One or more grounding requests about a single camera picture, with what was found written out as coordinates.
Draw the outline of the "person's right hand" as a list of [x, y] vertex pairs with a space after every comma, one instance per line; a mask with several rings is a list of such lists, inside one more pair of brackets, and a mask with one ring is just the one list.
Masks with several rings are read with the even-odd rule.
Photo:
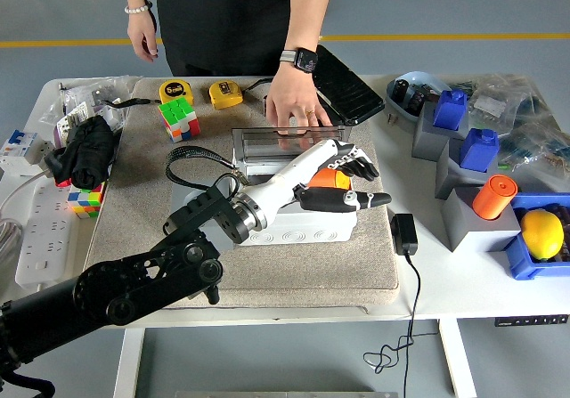
[[130, 14], [127, 34], [139, 59], [154, 62], [158, 58], [156, 21], [150, 11]]

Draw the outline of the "person's left hand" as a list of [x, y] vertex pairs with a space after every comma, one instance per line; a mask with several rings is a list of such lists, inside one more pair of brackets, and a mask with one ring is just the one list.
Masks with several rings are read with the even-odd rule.
[[266, 98], [266, 119], [272, 126], [331, 126], [320, 104], [313, 78], [282, 62], [273, 78]]

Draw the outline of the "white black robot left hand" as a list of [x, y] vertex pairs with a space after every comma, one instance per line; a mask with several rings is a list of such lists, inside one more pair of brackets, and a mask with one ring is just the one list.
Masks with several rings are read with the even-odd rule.
[[380, 207], [392, 200], [385, 192], [310, 187], [309, 182], [324, 169], [356, 175], [369, 182], [379, 177], [368, 155], [354, 144], [334, 139], [318, 142], [267, 182], [246, 186], [236, 194], [233, 202], [243, 210], [243, 223], [250, 230], [261, 231], [274, 222], [281, 207], [295, 200], [304, 210], [331, 213]]

